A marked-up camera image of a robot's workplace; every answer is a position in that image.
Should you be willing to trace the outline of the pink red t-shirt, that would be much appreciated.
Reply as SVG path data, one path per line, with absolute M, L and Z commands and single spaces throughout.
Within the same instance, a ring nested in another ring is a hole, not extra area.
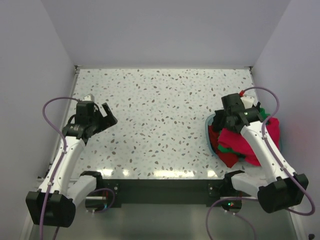
M 271 136 L 271 139 L 276 144 L 278 149 L 280 148 L 280 122 L 277 118 L 271 117 L 266 124 L 267 131 Z M 251 165 L 260 167 L 260 163 L 248 144 L 248 142 L 239 133 L 231 132 L 227 129 L 223 129 L 218 137 L 218 149 L 222 153 L 233 153 L 243 155 L 244 160 Z

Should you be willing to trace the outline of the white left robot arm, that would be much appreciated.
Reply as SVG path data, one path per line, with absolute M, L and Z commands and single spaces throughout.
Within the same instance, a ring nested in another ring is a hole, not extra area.
M 118 122 L 107 103 L 103 103 L 102 108 L 105 116 L 94 101 L 78 101 L 75 114 L 58 132 L 61 141 L 53 164 L 38 189 L 28 192 L 25 198 L 35 225 L 68 228 L 79 204 L 89 194 L 99 196 L 106 190 L 98 171 L 84 171 L 74 185 L 69 185 L 76 162 L 89 139 Z

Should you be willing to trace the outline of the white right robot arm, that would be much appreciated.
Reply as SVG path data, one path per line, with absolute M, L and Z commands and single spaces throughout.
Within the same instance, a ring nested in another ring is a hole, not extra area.
M 223 192 L 238 192 L 257 198 L 262 209 L 273 213 L 299 205 L 309 180 L 298 174 L 282 156 L 279 120 L 269 117 L 250 96 L 233 93 L 221 98 L 223 108 L 215 111 L 208 124 L 209 143 L 214 153 L 232 168 L 240 159 L 260 167 L 262 179 L 243 170 L 225 174 Z

